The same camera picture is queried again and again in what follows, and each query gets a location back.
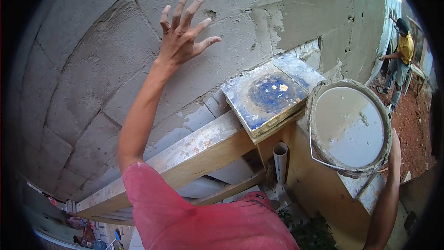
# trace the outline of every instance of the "gray pants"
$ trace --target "gray pants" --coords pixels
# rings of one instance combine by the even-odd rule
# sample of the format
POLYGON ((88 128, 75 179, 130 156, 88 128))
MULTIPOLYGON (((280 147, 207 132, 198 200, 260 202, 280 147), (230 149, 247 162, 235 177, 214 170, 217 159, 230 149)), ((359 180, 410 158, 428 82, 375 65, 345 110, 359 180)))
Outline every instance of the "gray pants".
POLYGON ((400 87, 399 91, 397 90, 398 87, 395 87, 393 90, 391 102, 392 106, 396 106, 396 104, 398 104, 399 98, 401 97, 402 85, 407 78, 408 69, 409 66, 404 64, 401 59, 392 59, 388 66, 387 75, 385 77, 385 88, 390 90, 393 80, 395 80, 395 86, 400 87))

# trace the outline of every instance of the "cement plaster wall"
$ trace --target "cement plaster wall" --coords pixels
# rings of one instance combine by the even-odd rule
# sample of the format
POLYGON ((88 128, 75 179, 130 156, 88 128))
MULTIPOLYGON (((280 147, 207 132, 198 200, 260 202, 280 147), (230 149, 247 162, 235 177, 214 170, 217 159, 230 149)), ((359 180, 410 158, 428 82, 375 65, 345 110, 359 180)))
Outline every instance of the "cement plaster wall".
MULTIPOLYGON (((176 1, 42 3, 23 37, 28 59, 17 59, 9 96, 11 121, 20 123, 21 174, 74 201, 119 177, 117 137, 158 53, 160 12, 176 1)), ((320 41, 311 58, 326 78, 342 74, 365 83, 384 7, 384 0, 206 0, 193 24, 207 17, 213 23, 197 39, 219 35, 222 42, 167 83, 144 159, 229 110, 222 83, 304 42, 320 41)))

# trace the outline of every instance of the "yellow shirt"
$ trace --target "yellow shirt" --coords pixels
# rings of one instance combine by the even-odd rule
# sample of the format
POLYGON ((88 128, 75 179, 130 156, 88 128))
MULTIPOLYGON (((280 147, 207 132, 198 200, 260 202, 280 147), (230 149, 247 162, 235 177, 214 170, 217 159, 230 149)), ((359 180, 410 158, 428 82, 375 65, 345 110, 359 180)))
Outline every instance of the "yellow shirt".
POLYGON ((408 65, 413 57, 413 39, 412 36, 410 36, 410 31, 405 37, 399 35, 399 44, 397 52, 399 51, 401 51, 402 54, 404 55, 404 57, 401 58, 402 62, 408 65))

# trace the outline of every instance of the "pvc pipe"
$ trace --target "pvc pipe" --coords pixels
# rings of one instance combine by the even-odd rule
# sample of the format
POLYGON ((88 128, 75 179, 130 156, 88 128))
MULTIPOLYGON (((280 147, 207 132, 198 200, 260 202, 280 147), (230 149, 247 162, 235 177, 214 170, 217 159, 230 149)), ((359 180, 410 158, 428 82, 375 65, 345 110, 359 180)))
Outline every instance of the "pvc pipe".
POLYGON ((284 142, 278 142, 273 146, 277 183, 280 185, 283 185, 285 183, 285 175, 287 171, 287 153, 288 147, 284 142))

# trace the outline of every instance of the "red shirt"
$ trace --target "red shirt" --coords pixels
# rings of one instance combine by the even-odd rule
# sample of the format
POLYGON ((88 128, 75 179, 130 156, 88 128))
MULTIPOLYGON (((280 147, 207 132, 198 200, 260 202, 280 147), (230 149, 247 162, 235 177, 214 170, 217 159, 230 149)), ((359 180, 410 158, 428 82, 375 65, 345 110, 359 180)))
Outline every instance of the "red shirt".
POLYGON ((194 206, 146 163, 123 173, 133 218, 145 249, 297 249, 262 192, 233 203, 194 206))

